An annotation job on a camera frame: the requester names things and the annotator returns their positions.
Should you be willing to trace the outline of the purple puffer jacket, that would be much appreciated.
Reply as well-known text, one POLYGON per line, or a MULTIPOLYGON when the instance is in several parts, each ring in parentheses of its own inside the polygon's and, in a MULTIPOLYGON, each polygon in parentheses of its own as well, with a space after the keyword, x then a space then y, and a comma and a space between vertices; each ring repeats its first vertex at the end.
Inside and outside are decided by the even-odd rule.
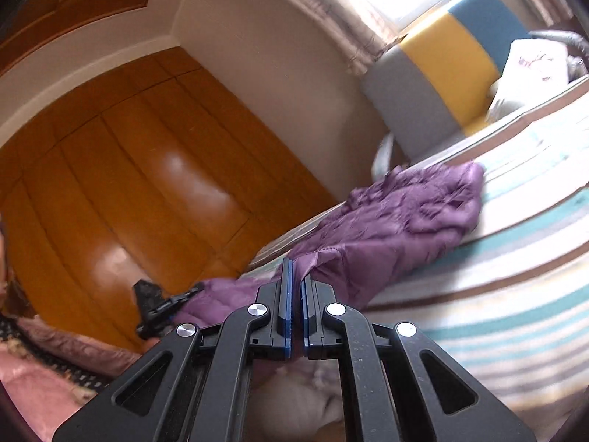
POLYGON ((459 246, 478 224, 483 186, 483 166, 469 162, 396 168, 353 190, 286 255, 293 294, 311 276, 344 304, 365 308, 391 283, 459 246))

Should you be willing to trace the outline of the pink clothing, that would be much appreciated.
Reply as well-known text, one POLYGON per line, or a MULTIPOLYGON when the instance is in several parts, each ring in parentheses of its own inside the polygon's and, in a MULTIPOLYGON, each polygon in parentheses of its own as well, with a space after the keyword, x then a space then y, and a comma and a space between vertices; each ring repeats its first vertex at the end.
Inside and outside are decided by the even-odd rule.
POLYGON ((9 434, 14 425, 27 441, 50 441, 140 355, 10 312, 12 276, 1 252, 1 414, 18 414, 1 424, 1 439, 16 439, 9 434))

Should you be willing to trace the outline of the wooden wardrobe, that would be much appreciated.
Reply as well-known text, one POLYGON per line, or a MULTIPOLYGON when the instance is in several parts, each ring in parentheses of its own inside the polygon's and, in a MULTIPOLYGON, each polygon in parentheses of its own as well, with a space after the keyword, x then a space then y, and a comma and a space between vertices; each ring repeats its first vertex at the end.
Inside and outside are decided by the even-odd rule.
POLYGON ((181 0, 19 0, 1 20, 1 220, 32 313, 141 346, 133 285, 237 276, 334 198, 175 40, 181 0))

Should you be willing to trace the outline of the striped bed cover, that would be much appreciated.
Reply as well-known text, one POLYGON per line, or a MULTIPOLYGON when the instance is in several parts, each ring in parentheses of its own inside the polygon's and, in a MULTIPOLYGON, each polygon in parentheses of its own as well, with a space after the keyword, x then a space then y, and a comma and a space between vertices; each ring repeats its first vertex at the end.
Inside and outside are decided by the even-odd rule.
POLYGON ((477 227, 366 307, 409 321, 541 441, 588 437, 588 82, 422 160, 484 170, 477 227))

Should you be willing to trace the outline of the pink patterned curtain left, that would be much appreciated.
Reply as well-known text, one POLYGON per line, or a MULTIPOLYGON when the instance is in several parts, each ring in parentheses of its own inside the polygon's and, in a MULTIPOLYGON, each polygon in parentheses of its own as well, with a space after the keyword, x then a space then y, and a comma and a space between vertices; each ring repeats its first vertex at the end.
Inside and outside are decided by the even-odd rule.
POLYGON ((345 56, 348 72, 367 70, 395 43, 397 32, 377 10, 355 0, 286 0, 314 21, 345 56))

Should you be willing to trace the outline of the white embroidered pillow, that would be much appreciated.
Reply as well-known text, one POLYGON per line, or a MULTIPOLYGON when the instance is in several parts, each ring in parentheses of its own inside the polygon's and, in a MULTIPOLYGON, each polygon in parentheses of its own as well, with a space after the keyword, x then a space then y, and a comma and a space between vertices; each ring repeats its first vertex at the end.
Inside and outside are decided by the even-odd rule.
POLYGON ((491 124, 522 107, 542 103, 569 84, 568 50, 547 39, 517 39, 501 77, 489 88, 492 97, 485 122, 491 124))

